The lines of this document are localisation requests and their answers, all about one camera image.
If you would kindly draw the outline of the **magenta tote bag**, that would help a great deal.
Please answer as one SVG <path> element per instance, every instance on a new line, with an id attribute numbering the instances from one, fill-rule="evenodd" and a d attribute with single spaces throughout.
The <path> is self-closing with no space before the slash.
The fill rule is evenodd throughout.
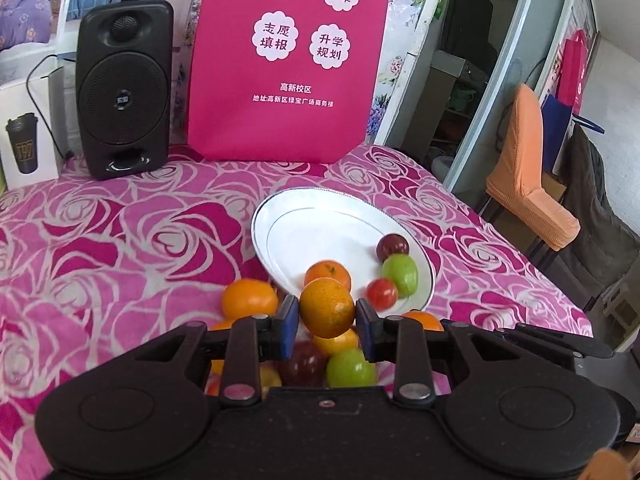
<path id="1" fill-rule="evenodd" d="M 186 137 L 210 160 L 336 162 L 366 135 L 388 0 L 202 0 Z"/>

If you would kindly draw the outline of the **red apple front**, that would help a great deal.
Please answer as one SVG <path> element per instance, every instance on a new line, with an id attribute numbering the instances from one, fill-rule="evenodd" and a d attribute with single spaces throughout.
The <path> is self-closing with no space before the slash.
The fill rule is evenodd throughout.
<path id="1" fill-rule="evenodd" d="M 366 299 L 370 306 L 378 312 L 393 307 L 399 294 L 395 284 L 388 278 L 377 278 L 366 288 Z"/>

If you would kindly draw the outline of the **dark purple plum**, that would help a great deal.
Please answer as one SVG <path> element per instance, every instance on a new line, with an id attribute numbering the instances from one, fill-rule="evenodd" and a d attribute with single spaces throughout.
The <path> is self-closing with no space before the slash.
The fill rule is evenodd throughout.
<path id="1" fill-rule="evenodd" d="M 328 361 L 329 358 L 312 341 L 297 341 L 292 356 L 288 360 L 277 362 L 282 385 L 322 387 Z"/>

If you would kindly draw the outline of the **white cup box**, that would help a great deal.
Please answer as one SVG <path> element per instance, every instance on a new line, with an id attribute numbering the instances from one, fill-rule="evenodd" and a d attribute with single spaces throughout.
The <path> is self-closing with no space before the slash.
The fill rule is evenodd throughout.
<path id="1" fill-rule="evenodd" d="M 62 68 L 1 87 L 1 168 L 10 191 L 60 176 L 67 153 Z"/>

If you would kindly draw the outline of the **dark cloth chair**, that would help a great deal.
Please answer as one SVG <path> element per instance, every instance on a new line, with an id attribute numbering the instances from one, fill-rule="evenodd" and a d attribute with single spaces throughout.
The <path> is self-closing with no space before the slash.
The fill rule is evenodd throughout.
<path id="1" fill-rule="evenodd" d="M 594 306 L 639 257 L 639 235 L 613 210 L 602 156 L 581 126 L 565 145 L 561 205 L 580 224 L 577 237 L 552 252 L 536 237 L 525 255 L 579 309 Z"/>

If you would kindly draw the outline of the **green fruit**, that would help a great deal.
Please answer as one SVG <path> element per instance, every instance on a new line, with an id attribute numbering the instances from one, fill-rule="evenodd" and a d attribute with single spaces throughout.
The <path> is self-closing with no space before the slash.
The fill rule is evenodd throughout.
<path id="1" fill-rule="evenodd" d="M 408 255 L 390 255 L 382 264 L 381 274 L 396 286 L 400 298 L 409 297 L 418 289 L 418 267 Z"/>

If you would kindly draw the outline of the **central tangerine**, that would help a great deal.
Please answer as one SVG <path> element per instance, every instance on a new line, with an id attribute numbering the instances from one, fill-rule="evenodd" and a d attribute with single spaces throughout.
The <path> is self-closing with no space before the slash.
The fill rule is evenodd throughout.
<path id="1" fill-rule="evenodd" d="M 347 290 L 352 290 L 352 277 L 341 263 L 334 260 L 322 260 L 314 263 L 305 273 L 304 285 L 319 278 L 332 278 Z"/>

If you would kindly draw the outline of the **large green mango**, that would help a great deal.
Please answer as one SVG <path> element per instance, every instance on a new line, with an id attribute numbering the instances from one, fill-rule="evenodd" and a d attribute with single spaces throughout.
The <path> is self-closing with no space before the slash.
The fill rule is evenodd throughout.
<path id="1" fill-rule="evenodd" d="M 330 388 L 371 387 L 378 382 L 378 371 L 360 349 L 348 349 L 329 358 L 326 382 Z"/>

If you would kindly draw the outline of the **small orange front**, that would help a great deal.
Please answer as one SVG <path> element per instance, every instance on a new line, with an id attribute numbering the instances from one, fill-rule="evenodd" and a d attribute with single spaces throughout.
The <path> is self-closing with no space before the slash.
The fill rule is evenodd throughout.
<path id="1" fill-rule="evenodd" d="M 233 320 L 222 320 L 209 327 L 211 332 L 220 332 L 221 330 L 230 330 L 233 324 Z M 220 356 L 220 359 L 210 360 L 210 372 L 215 375 L 220 375 L 224 369 L 224 359 L 222 358 L 226 352 L 221 350 L 220 344 L 215 344 L 214 355 Z"/>

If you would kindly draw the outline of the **large orange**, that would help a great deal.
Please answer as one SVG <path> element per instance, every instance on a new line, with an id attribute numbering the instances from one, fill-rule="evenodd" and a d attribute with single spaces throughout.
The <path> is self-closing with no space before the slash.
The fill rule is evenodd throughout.
<path id="1" fill-rule="evenodd" d="M 314 336 L 334 338 L 352 326 L 356 306 L 349 291 L 333 278 L 317 278 L 299 297 L 299 314 Z"/>

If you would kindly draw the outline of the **pink rose tablecloth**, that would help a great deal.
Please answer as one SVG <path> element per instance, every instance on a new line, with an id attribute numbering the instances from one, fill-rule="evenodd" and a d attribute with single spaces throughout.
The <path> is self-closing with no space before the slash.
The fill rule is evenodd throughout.
<path id="1" fill-rule="evenodd" d="M 34 416 L 49 391 L 184 322 L 218 323 L 229 283 L 265 278 L 250 218 L 299 186 L 357 196 L 408 229 L 435 269 L 431 315 L 591 334 L 521 252 L 391 148 L 362 144 L 322 165 L 208 162 L 178 145 L 160 170 L 105 182 L 75 159 L 1 199 L 2 477 L 48 473 Z"/>

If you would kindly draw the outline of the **red yellow apple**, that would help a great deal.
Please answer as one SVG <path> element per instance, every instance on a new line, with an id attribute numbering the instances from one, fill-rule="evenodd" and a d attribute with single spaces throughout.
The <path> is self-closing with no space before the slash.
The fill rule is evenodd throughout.
<path id="1" fill-rule="evenodd" d="M 209 396 L 218 396 L 221 383 L 222 369 L 224 368 L 223 360 L 212 362 L 212 370 L 210 371 L 205 393 Z M 271 388 L 281 387 L 282 382 L 278 372 L 274 367 L 267 363 L 259 367 L 260 383 L 262 384 L 262 396 L 265 398 Z"/>

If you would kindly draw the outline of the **black speaker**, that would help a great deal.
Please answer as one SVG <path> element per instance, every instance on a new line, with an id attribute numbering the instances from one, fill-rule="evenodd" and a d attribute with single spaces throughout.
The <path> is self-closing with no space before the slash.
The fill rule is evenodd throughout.
<path id="1" fill-rule="evenodd" d="M 173 29 L 165 0 L 118 0 L 80 21 L 77 119 L 96 180 L 152 171 L 168 159 Z"/>

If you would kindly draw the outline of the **white round plate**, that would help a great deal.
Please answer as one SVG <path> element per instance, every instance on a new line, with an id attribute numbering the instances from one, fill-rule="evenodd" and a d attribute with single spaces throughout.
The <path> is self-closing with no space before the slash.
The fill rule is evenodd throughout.
<path id="1" fill-rule="evenodd" d="M 384 313 L 422 310 L 434 296 L 433 263 L 409 231 L 364 200 L 328 188 L 289 188 L 263 200 L 250 222 L 258 260 L 281 290 L 295 296 L 302 293 L 304 276 L 313 264 L 333 260 L 349 273 L 352 296 L 363 297 L 380 275 L 376 246 L 388 234 L 407 240 L 419 281 L 413 295 L 398 299 Z"/>

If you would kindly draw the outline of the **small yellow orange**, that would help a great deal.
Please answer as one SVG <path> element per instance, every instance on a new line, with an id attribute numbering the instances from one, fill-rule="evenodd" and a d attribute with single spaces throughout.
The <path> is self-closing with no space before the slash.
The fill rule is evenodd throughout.
<path id="1" fill-rule="evenodd" d="M 314 335 L 311 337 L 311 341 L 325 356 L 334 356 L 334 354 L 346 350 L 359 348 L 358 336 L 352 328 L 333 338 L 322 338 Z"/>

